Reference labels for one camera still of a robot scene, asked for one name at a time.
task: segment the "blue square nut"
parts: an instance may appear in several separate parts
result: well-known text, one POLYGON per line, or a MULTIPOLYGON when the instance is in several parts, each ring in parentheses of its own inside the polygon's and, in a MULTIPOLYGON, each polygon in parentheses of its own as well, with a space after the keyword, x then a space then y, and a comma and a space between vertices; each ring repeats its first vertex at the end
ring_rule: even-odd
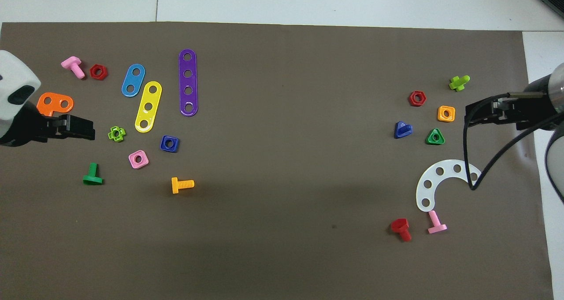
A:
POLYGON ((178 149, 178 141, 176 137, 164 135, 161 141, 161 149, 166 152, 175 153, 178 149))

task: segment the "round hole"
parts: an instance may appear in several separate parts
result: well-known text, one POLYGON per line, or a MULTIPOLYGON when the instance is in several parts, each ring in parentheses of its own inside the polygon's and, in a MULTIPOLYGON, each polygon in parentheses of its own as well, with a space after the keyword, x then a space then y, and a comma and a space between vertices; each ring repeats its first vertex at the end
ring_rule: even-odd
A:
POLYGON ((186 113, 192 113, 192 110, 193 110, 193 109, 194 109, 194 106, 192 106, 192 104, 190 104, 190 103, 187 103, 187 104, 184 106, 184 111, 186 111, 186 113))

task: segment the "black cable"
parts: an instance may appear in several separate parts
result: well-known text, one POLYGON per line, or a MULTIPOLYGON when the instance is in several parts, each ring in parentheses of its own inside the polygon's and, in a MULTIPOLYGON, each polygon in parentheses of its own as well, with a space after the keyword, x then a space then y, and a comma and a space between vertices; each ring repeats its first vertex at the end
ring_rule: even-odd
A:
POLYGON ((538 122, 535 125, 530 126, 528 129, 524 130, 523 133, 520 133, 514 139, 509 141, 509 143, 505 144, 505 146, 503 148, 501 148, 500 151, 498 151, 495 154, 495 156, 493 156, 493 158, 488 162, 488 164, 486 165, 486 167, 482 171, 479 178, 476 180, 476 182, 474 184, 472 184, 471 177, 470 177, 470 166, 469 166, 469 162, 468 162, 468 141, 467 141, 468 125, 470 124, 470 121, 472 120, 472 118, 474 117, 474 115, 476 114, 476 112, 480 108, 484 107, 487 103, 491 103, 492 101, 497 100, 497 99, 502 99, 503 97, 510 97, 510 93, 495 95, 495 96, 489 97, 488 99, 483 100, 474 109, 472 109, 472 111, 470 111, 470 113, 465 117, 464 130, 463 130, 463 148, 464 148, 463 151, 464 151, 464 165, 465 165, 465 168, 466 168, 466 178, 467 178, 468 186, 470 187, 470 190, 476 190, 478 188, 478 186, 480 185, 480 183, 482 182, 482 180, 484 179, 484 177, 486 176, 486 174, 490 170, 490 168, 494 165, 494 163, 507 150, 509 150, 509 148, 511 148, 514 144, 518 143, 521 139, 525 138, 527 135, 530 135, 530 133, 534 132, 535 130, 539 129, 540 127, 546 126, 550 122, 558 120, 560 118, 564 119, 564 113, 557 113, 556 115, 548 117, 548 118, 544 119, 544 121, 538 122))

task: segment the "purple strip with holes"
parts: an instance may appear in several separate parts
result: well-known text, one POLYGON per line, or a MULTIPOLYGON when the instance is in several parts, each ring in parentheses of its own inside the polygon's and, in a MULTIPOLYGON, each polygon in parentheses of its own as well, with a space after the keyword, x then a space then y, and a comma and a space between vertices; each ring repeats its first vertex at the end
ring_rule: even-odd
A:
POLYGON ((178 86, 180 91, 180 112, 194 116, 198 111, 198 72, 196 53, 184 49, 178 55, 178 86))

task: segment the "orange plate with holes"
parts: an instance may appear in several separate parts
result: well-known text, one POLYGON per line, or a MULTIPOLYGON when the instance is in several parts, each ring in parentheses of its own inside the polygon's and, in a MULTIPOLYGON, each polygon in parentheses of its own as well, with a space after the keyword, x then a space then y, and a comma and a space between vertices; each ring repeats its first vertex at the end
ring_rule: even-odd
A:
POLYGON ((446 107, 442 105, 439 107, 439 114, 437 115, 437 119, 441 122, 454 122, 455 121, 455 108, 454 107, 446 107))
POLYGON ((54 111, 68 113, 74 106, 72 97, 57 93, 43 93, 37 102, 37 109, 45 116, 53 116, 54 111))

